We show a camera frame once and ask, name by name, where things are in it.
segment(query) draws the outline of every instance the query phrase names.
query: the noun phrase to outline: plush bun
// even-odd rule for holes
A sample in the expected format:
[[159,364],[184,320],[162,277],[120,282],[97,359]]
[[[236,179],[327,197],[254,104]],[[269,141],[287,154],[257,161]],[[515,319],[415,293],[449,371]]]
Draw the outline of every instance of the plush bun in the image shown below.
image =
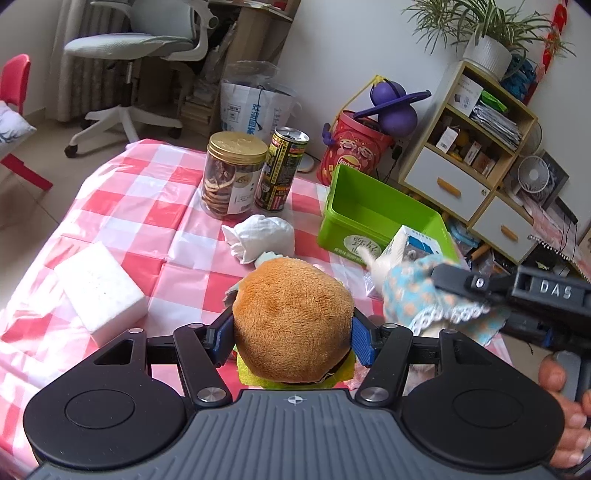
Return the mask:
[[238,352],[261,378],[317,382],[350,349],[351,294],[302,260],[264,262],[241,281],[232,310]]

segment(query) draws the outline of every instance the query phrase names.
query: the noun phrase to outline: jar label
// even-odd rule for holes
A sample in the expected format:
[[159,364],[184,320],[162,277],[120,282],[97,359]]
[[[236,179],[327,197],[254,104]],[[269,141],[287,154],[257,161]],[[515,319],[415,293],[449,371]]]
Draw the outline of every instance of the jar label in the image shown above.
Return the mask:
[[228,205],[228,214],[246,212],[254,201],[255,189],[261,171],[236,172],[236,178],[232,184],[232,193],[230,195],[230,205]]

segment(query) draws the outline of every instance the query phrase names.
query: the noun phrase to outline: purple toy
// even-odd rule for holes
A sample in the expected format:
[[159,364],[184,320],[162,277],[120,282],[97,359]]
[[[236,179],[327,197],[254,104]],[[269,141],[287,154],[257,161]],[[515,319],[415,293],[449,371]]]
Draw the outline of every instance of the purple toy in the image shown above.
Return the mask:
[[416,92],[407,95],[402,85],[384,80],[372,87],[369,97],[373,108],[357,112],[353,118],[378,114],[378,123],[384,133],[391,137],[407,137],[417,127],[418,117],[411,103],[429,98],[431,92]]

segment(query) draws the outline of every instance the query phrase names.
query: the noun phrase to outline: red chair leg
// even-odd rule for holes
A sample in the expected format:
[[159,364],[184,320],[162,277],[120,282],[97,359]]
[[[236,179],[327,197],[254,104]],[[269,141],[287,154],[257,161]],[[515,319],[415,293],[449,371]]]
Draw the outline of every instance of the red chair leg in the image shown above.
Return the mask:
[[7,169],[24,178],[26,181],[30,181],[35,187],[39,187],[41,190],[49,190],[53,187],[53,183],[44,179],[30,168],[27,168],[22,160],[16,158],[11,153],[9,153],[3,160],[0,160],[0,163]]

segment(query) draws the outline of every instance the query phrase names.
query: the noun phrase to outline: can label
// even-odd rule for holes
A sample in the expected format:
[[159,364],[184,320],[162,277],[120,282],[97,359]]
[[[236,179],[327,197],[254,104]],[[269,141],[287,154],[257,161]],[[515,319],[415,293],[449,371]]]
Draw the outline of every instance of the can label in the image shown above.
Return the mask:
[[305,149],[305,144],[293,143],[277,133],[273,134],[269,159],[263,168],[255,196],[255,203],[259,207],[271,212],[283,210]]

